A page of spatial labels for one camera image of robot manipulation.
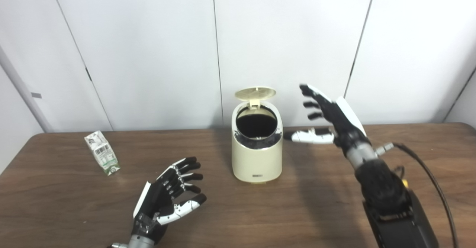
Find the cream trash can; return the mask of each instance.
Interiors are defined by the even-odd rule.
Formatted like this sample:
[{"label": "cream trash can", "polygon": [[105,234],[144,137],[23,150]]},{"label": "cream trash can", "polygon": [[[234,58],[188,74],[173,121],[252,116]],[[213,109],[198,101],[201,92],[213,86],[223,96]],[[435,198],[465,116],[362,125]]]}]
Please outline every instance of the cream trash can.
[{"label": "cream trash can", "polygon": [[269,102],[276,91],[267,87],[240,90],[235,97],[244,101],[231,120],[231,161],[233,173],[244,182],[263,183],[281,174],[283,124],[279,111]]}]

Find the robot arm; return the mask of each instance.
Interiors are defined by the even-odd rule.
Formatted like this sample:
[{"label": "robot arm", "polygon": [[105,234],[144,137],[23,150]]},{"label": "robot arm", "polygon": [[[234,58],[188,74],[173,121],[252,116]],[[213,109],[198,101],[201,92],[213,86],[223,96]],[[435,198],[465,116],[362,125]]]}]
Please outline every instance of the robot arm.
[{"label": "robot arm", "polygon": [[416,195],[389,169],[367,138],[359,119],[343,97],[332,101],[318,89],[300,85],[314,101],[305,107],[320,109],[308,118],[325,118],[330,129],[287,132],[284,138],[313,144],[334,143],[342,149],[361,185],[364,210],[380,248],[437,248],[438,241]]},{"label": "robot arm", "polygon": [[[170,165],[153,183],[146,182],[134,209],[134,226],[128,245],[113,243],[112,248],[153,248],[164,236],[168,224],[177,221],[202,205],[207,197],[199,187],[189,184],[203,175],[187,173],[200,168],[197,158],[188,157]],[[174,204],[185,191],[197,193],[189,200]]]}]

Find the wooden table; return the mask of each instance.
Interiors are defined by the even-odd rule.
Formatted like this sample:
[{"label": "wooden table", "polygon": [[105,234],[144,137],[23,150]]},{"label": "wooden table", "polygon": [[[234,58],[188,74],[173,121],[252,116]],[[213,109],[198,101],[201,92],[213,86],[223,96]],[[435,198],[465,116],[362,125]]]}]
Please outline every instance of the wooden table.
[{"label": "wooden table", "polygon": [[[461,247],[476,243],[476,132],[464,124],[365,126],[374,145],[402,142],[425,160],[444,190]],[[0,175],[0,243],[8,248],[105,248],[129,241],[132,211],[146,180],[197,156],[208,196],[168,228],[164,248],[376,247],[353,169],[335,146],[284,143],[283,173],[265,185],[238,181],[229,130],[106,132],[122,167],[107,177],[87,133],[32,137]],[[420,166],[400,151],[440,247],[451,246],[447,218]]]}]

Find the small carton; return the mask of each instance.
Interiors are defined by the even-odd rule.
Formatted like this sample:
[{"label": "small carton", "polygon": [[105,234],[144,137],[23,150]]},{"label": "small carton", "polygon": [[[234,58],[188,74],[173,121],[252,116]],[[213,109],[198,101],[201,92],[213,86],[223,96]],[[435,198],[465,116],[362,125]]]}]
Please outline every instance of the small carton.
[{"label": "small carton", "polygon": [[111,175],[120,169],[118,159],[101,131],[95,131],[84,140],[106,175]]}]

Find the open lid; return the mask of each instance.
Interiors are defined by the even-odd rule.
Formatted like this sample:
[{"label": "open lid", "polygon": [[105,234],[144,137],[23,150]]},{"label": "open lid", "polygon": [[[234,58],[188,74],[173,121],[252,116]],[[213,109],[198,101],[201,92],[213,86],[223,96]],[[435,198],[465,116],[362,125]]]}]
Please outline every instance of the open lid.
[{"label": "open lid", "polygon": [[250,108],[260,108],[260,100],[270,99],[276,91],[269,87],[250,87],[235,93],[235,97],[241,101],[249,101]]}]

